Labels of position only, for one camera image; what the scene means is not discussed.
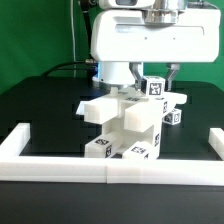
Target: white border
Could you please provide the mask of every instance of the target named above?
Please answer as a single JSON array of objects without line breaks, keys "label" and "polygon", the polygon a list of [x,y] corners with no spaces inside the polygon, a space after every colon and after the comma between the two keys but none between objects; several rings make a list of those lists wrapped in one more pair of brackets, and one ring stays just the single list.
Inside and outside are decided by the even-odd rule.
[{"label": "white border", "polygon": [[0,180],[224,186],[223,161],[19,156],[30,139],[20,123],[0,146]]}]

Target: black tabletop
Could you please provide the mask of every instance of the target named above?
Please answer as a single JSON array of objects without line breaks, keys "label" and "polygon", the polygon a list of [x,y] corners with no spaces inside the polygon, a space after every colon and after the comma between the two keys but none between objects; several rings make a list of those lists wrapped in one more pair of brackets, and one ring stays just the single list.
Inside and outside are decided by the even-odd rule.
[{"label": "black tabletop", "polygon": [[[163,125],[160,158],[219,159],[210,127],[224,126],[224,92],[212,84],[175,82],[188,95],[182,122]],[[82,157],[100,134],[75,114],[81,100],[106,92],[85,79],[28,78],[0,96],[3,141],[18,122],[31,123],[21,156]],[[224,187],[0,182],[1,223],[224,223]]]}]

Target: cable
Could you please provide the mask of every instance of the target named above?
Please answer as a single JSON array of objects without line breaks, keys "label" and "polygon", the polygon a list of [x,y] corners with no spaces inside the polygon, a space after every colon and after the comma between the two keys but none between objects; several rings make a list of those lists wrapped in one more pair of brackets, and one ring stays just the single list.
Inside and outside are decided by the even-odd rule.
[{"label": "cable", "polygon": [[55,69],[54,71],[92,71],[92,72],[96,72],[97,68],[96,67],[89,67],[89,68],[58,68],[58,69]]},{"label": "cable", "polygon": [[62,68],[62,67],[68,66],[68,65],[77,65],[77,64],[85,64],[85,61],[73,61],[73,62],[66,62],[66,63],[56,65],[56,66],[52,67],[51,69],[47,70],[46,72],[42,73],[41,76],[47,77],[51,72],[53,72],[59,68]]},{"label": "cable", "polygon": [[90,49],[90,47],[91,47],[92,27],[91,27],[91,23],[90,23],[89,12],[83,12],[83,17],[84,17],[84,21],[85,21],[85,25],[86,25],[88,46],[89,46],[89,49]]},{"label": "cable", "polygon": [[72,29],[72,47],[73,47],[73,58],[74,61],[76,61],[76,54],[75,54],[75,30],[74,30],[74,0],[71,0],[71,4],[70,4],[70,14],[71,14],[71,29]]}]

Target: green screen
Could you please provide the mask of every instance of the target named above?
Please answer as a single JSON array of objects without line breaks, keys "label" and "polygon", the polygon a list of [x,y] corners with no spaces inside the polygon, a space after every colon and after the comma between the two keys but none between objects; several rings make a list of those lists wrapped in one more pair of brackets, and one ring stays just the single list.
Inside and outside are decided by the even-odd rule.
[{"label": "green screen", "polygon": [[[73,61],[70,0],[0,0],[0,93],[30,76]],[[224,13],[224,1],[211,0]],[[91,20],[99,13],[90,10]],[[74,0],[75,52],[88,58],[87,36],[78,1]],[[214,63],[182,64],[177,80],[211,82],[224,90],[224,19],[220,27],[220,54]],[[145,64],[146,75],[164,76],[165,64]],[[57,71],[52,76],[73,76]]]}]

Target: white plastic piece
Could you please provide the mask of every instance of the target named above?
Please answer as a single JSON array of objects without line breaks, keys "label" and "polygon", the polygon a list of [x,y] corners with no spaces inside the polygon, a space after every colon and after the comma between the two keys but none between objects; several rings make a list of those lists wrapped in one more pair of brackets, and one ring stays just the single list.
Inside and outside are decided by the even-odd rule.
[{"label": "white plastic piece", "polygon": [[[5,140],[14,144],[4,143],[12,147],[6,147],[10,156],[0,157],[0,180],[224,186],[223,161],[20,157],[18,152],[29,139],[29,128],[29,124],[19,124]],[[222,146],[215,140],[222,135],[221,129],[211,129],[210,144]]]},{"label": "white plastic piece", "polygon": [[147,131],[149,136],[148,142],[152,145],[151,156],[149,159],[157,159],[160,154],[160,142],[161,142],[161,130],[162,130],[162,120],[158,120],[154,123],[153,127]]},{"label": "white plastic piece", "polygon": [[108,161],[107,183],[224,186],[222,161],[122,161]]},{"label": "white plastic piece", "polygon": [[0,158],[0,180],[106,183],[106,160],[21,156]]},{"label": "white plastic piece", "polygon": [[85,145],[85,158],[108,158],[116,154],[123,144],[123,137],[118,132],[100,135]]},{"label": "white plastic piece", "polygon": [[132,93],[132,91],[126,92],[126,89],[125,89],[125,90],[121,90],[120,93],[123,94],[123,97],[119,98],[118,115],[117,115],[118,118],[122,118],[125,116],[125,110],[127,108],[132,107],[135,104],[140,102],[148,102],[148,99],[142,98],[142,95],[140,95],[138,91],[135,91],[135,93]]},{"label": "white plastic piece", "polygon": [[118,88],[117,87],[111,87],[110,95],[113,96],[113,97],[118,96]]},{"label": "white plastic piece", "polygon": [[159,101],[141,102],[125,110],[124,128],[145,132],[163,117],[163,103]]},{"label": "white plastic piece", "polygon": [[80,101],[78,109],[76,111],[77,115],[84,115],[85,114],[84,108],[85,108],[85,103],[86,102],[88,102],[88,101]]},{"label": "white plastic piece", "polygon": [[85,103],[85,121],[95,124],[103,124],[117,116],[117,98],[106,95]]},{"label": "white plastic piece", "polygon": [[0,145],[0,158],[19,156],[30,139],[30,124],[19,123]]},{"label": "white plastic piece", "polygon": [[163,118],[163,123],[170,124],[170,125],[176,125],[181,122],[181,110],[179,109],[173,109],[172,112],[167,114]]},{"label": "white plastic piece", "polygon": [[144,160],[153,156],[152,145],[147,142],[136,142],[122,154],[122,159]]},{"label": "white plastic piece", "polygon": [[91,54],[107,62],[213,62],[220,17],[220,10],[187,9],[177,24],[161,27],[145,23],[139,10],[108,10],[94,21]]},{"label": "white plastic piece", "polygon": [[224,131],[221,128],[210,128],[208,142],[224,160]]},{"label": "white plastic piece", "polygon": [[164,92],[163,97],[175,101],[176,104],[185,104],[187,102],[186,94]]},{"label": "white plastic piece", "polygon": [[144,76],[141,90],[147,97],[163,96],[165,79],[157,76]]}]

